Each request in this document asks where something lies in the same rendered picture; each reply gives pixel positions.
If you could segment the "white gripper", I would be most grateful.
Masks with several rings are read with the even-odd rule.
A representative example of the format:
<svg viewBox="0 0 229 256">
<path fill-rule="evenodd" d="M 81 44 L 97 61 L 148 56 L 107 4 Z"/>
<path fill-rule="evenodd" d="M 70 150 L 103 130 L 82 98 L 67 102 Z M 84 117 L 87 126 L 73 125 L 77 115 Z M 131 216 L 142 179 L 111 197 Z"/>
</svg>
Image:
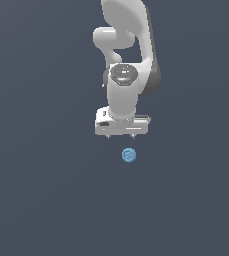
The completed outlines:
<svg viewBox="0 0 229 256">
<path fill-rule="evenodd" d="M 109 114 L 109 107 L 97 110 L 95 119 L 95 134 L 104 135 L 111 139 L 113 135 L 129 134 L 134 139 L 138 134 L 146 134 L 151 117 L 148 115 L 135 115 L 131 119 L 119 120 Z"/>
</svg>

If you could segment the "small blue round object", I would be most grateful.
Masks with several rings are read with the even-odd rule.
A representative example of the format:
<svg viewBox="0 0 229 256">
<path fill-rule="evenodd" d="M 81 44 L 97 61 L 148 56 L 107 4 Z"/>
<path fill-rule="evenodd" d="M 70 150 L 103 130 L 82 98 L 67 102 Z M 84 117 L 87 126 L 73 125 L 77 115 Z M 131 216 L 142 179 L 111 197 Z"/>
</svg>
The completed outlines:
<svg viewBox="0 0 229 256">
<path fill-rule="evenodd" d="M 136 159 L 136 151 L 133 148 L 125 148 L 122 151 L 122 159 L 127 163 L 132 163 Z"/>
</svg>

